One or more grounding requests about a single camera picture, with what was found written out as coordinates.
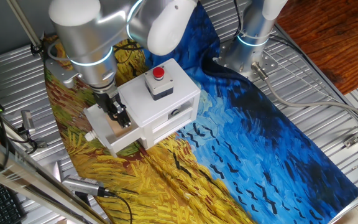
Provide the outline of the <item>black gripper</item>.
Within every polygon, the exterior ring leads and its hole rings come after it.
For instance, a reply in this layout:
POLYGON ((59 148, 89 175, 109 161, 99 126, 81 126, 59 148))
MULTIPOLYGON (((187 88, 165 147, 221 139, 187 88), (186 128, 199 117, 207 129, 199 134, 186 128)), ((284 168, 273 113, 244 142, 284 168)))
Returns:
POLYGON ((130 117, 127 114, 126 107, 122 107, 121 99, 117 90, 108 92, 93 92, 96 103, 104 110, 112 121, 116 121, 122 128, 128 128, 131 125, 130 117))

